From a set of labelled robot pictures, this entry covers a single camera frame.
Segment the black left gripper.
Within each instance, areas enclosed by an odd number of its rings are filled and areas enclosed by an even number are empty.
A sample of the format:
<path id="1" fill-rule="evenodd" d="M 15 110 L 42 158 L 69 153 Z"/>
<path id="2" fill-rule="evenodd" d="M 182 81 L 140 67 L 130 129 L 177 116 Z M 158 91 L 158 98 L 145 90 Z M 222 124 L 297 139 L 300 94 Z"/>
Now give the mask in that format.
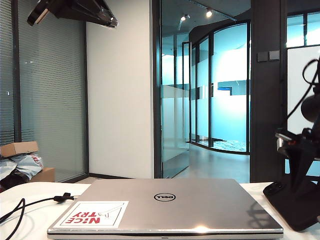
<path id="1" fill-rule="evenodd" d="M 56 18 L 95 23 L 116 28 L 118 20 L 104 0 L 39 0 L 27 18 L 30 26 L 39 24 L 48 13 Z"/>

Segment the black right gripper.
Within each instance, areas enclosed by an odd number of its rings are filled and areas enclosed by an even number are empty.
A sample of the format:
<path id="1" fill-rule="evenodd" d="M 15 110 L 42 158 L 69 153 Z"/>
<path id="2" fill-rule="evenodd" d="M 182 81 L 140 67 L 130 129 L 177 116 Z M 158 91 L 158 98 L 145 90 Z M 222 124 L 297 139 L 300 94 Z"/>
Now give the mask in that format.
<path id="1" fill-rule="evenodd" d="M 304 198 L 313 190 L 313 183 L 306 174 L 314 158 L 320 157 L 320 138 L 313 135 L 311 128 L 295 134 L 284 128 L 275 132 L 277 151 L 289 157 L 290 198 Z"/>

